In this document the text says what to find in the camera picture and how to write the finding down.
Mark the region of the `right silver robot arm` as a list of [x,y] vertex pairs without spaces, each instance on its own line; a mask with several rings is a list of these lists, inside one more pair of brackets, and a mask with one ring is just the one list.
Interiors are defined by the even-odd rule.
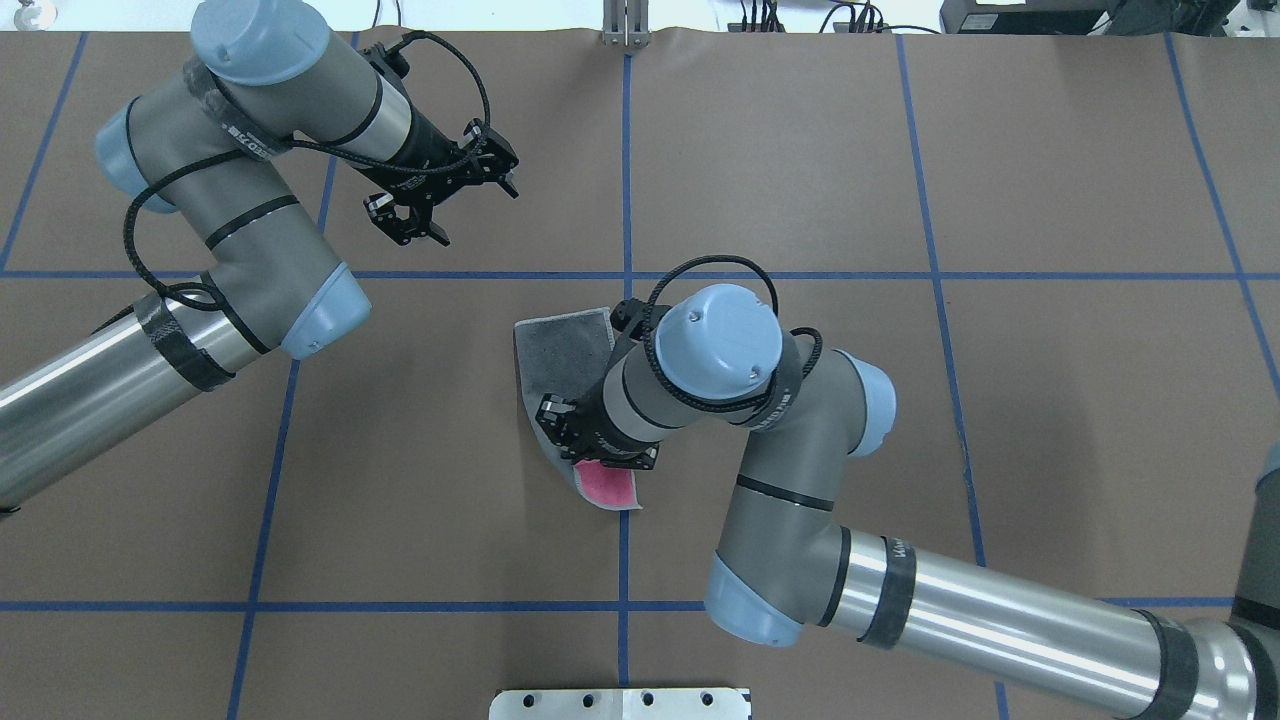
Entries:
[[703,418],[748,432],[704,609],[788,647],[833,626],[1088,705],[1117,719],[1277,716],[1277,452],[1228,620],[1180,623],[840,525],[847,461],[877,451],[897,397],[878,366],[785,329],[740,284],[668,305],[654,291],[517,322],[521,393],[545,455],[599,509],[637,506],[635,473]]

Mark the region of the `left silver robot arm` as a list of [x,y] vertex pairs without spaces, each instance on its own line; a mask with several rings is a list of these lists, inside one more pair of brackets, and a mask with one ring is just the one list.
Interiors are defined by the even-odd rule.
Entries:
[[293,150],[375,184],[370,222],[406,246],[449,236],[434,211],[463,188],[516,197],[518,156],[492,106],[452,138],[413,104],[410,31],[358,50],[305,1],[204,1],[192,56],[97,132],[129,206],[120,238],[146,291],[77,346],[3,389],[3,516],[192,398],[282,351],[303,360],[371,304],[276,169]]

